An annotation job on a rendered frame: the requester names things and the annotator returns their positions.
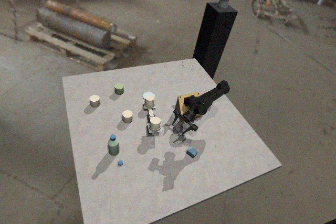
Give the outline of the small blue block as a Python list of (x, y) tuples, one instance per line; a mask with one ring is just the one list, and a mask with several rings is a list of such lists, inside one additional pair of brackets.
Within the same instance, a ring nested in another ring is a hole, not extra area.
[(196, 149), (194, 149), (193, 147), (190, 147), (187, 152), (186, 152), (191, 158), (194, 158), (198, 151)]

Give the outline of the dark green cylinder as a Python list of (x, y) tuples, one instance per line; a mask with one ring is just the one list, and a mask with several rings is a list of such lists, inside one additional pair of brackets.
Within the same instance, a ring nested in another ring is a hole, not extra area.
[(114, 89), (115, 89), (115, 94), (117, 95), (121, 95), (124, 93), (124, 86), (121, 83), (115, 84)]

